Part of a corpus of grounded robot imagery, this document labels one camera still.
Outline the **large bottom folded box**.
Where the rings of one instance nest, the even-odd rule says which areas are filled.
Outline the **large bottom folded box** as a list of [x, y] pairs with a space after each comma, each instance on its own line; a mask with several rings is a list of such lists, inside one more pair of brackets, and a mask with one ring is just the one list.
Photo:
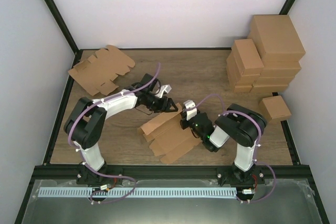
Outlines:
[[274, 93], [283, 92], [288, 88], [288, 85], [253, 85], [250, 93]]

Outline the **black aluminium frame rail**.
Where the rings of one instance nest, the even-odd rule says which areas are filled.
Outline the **black aluminium frame rail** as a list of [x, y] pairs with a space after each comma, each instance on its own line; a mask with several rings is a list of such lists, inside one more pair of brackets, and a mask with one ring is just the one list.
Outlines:
[[[83, 165], [40, 165], [34, 168], [33, 179], [76, 179]], [[275, 165], [277, 178], [308, 178], [312, 176], [308, 165]], [[163, 166], [163, 165], [108, 165], [105, 174], [123, 175], [143, 179], [216, 179], [232, 166]]]

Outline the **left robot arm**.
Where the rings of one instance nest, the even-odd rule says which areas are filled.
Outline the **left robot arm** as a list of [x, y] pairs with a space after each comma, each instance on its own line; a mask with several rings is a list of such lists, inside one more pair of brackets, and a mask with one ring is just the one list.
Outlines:
[[141, 81], [117, 94], [102, 99], [83, 97], [78, 100], [65, 123], [64, 131], [69, 144], [83, 158], [84, 164], [79, 169], [80, 184], [100, 185], [116, 180], [107, 177], [108, 166], [98, 145], [106, 119], [140, 105], [153, 113], [177, 112], [176, 104], [166, 96], [170, 90], [169, 85], [162, 86], [156, 77], [146, 73]]

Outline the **cardboard box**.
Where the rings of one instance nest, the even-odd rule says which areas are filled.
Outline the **cardboard box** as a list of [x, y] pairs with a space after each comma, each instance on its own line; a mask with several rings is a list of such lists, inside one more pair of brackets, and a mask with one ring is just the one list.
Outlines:
[[191, 129], [182, 129], [182, 106], [177, 104], [177, 108], [176, 112], [160, 113], [138, 128], [138, 134], [150, 144], [149, 149], [163, 164], [173, 164], [201, 142]]

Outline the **medium bottom folded box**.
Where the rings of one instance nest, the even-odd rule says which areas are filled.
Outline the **medium bottom folded box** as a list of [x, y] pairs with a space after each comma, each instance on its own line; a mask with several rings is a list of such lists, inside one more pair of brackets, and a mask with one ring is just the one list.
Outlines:
[[234, 83], [233, 77], [228, 73], [229, 86], [233, 92], [250, 92], [252, 85], [237, 85]]

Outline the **small folded box right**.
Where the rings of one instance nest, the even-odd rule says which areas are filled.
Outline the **small folded box right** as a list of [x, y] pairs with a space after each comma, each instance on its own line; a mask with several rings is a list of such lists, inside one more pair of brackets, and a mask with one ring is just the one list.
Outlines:
[[285, 121], [291, 117], [291, 112], [280, 95], [263, 98], [259, 108], [268, 123]]

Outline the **large folded box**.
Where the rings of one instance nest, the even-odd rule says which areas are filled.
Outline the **large folded box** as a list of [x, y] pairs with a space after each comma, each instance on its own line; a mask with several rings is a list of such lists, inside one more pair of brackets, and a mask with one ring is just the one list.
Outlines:
[[255, 15], [250, 33], [263, 62], [299, 61], [306, 53], [288, 15]]
[[288, 85], [294, 77], [259, 77], [254, 85], [259, 86], [284, 86]]
[[283, 92], [288, 88], [288, 85], [253, 85], [250, 93], [274, 93]]
[[269, 61], [264, 62], [261, 77], [294, 77], [301, 70], [298, 61]]

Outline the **medium folded box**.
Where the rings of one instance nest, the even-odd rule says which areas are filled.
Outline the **medium folded box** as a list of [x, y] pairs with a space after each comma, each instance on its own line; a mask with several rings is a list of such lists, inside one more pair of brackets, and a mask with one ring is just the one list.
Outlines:
[[234, 58], [233, 53], [231, 52], [226, 60], [227, 62], [227, 72], [231, 84], [234, 86], [247, 86], [252, 85], [258, 78], [258, 74], [251, 74], [243, 76], [240, 74], [237, 62]]
[[250, 92], [252, 85], [237, 85], [234, 83], [233, 77], [228, 73], [229, 86], [233, 92]]
[[232, 52], [242, 76], [261, 74], [264, 64], [252, 39], [235, 40]]

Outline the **stack of cardboard blanks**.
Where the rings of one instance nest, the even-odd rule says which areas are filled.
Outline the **stack of cardboard blanks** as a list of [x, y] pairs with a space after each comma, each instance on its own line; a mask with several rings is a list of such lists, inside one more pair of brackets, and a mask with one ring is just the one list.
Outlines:
[[135, 66], [132, 58], [113, 45], [95, 51], [68, 71], [69, 75], [91, 96], [108, 95], [117, 89], [113, 82]]

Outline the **medium lower folded box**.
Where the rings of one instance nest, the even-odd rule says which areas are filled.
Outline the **medium lower folded box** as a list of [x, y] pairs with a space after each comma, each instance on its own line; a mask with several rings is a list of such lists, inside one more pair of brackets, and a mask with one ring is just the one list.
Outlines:
[[231, 52], [226, 60], [227, 62], [227, 72], [231, 84], [234, 86], [247, 86], [252, 85], [258, 78], [258, 74], [251, 74], [243, 76], [240, 74], [237, 62], [234, 58], [233, 53]]

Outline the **medium top folded box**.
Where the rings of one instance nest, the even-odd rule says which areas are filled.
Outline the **medium top folded box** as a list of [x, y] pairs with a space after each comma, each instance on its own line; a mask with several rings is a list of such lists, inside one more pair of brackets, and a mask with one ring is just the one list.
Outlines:
[[261, 74], [264, 64], [252, 39], [235, 40], [232, 52], [242, 76]]

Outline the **large top folded box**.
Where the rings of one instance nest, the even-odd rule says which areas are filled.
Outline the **large top folded box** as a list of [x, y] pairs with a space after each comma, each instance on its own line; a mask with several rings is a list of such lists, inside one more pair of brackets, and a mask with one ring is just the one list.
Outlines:
[[255, 15], [250, 33], [263, 62], [299, 61], [306, 53], [288, 15]]

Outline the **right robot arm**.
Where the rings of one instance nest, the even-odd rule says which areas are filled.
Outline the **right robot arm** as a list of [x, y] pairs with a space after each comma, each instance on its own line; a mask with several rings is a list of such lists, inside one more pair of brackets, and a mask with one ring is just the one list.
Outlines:
[[254, 181], [256, 149], [267, 126], [261, 114], [233, 103], [212, 122], [192, 100], [187, 100], [183, 103], [181, 117], [181, 128], [190, 128], [210, 152], [217, 152], [230, 138], [237, 143], [234, 163], [223, 181], [237, 184]]

